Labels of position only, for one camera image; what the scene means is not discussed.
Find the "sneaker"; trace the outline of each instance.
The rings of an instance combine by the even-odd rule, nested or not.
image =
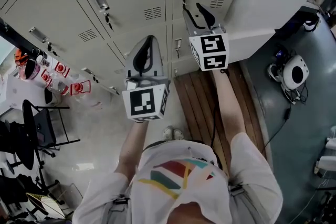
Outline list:
[[[168,126],[163,130],[162,139],[165,141],[173,140],[173,127]]]
[[[184,140],[184,135],[181,130],[174,129],[174,140]]]

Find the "black and white marker cube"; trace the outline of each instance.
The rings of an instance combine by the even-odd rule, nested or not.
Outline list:
[[[227,68],[228,34],[211,34],[189,38],[190,47],[202,71]]]
[[[168,94],[165,84],[123,91],[127,117],[138,122],[162,119]]]

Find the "wooden floor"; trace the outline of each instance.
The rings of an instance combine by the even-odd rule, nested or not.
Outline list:
[[[243,112],[247,135],[262,151],[264,148],[263,136],[240,66],[234,63],[229,65],[228,70],[230,82]],[[212,73],[210,71],[196,71],[179,76],[174,79],[174,82],[192,139],[202,140],[205,144],[210,145],[214,128],[213,115],[218,103]],[[214,151],[223,165],[223,170],[228,173],[231,152],[229,143],[225,138],[225,130],[218,107],[215,113],[215,121]]]

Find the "person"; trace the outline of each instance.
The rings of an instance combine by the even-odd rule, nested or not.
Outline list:
[[[172,140],[143,151],[148,122],[134,123],[117,169],[89,184],[74,224],[275,223],[281,190],[246,134],[227,74],[213,74],[232,154],[230,177],[219,169],[211,147],[202,143]]]

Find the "shoe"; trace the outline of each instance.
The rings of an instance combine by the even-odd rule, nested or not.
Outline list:
[[[181,130],[174,129],[174,140],[184,140],[184,135]]]
[[[173,127],[168,126],[163,130],[162,139],[165,141],[173,140]]]

